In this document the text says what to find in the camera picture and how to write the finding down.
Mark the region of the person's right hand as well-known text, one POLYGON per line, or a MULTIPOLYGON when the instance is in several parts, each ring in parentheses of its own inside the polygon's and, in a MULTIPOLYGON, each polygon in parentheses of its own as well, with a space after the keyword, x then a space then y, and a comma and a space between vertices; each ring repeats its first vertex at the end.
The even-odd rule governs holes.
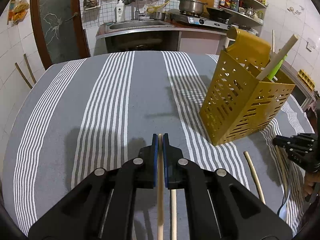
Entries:
POLYGON ((304 184, 303 184, 304 197, 312 194, 314 184, 319 183, 319 182, 320 182, 319 172, 317 172, 317 173, 306 172, 305 177, 304 177, 304 184))

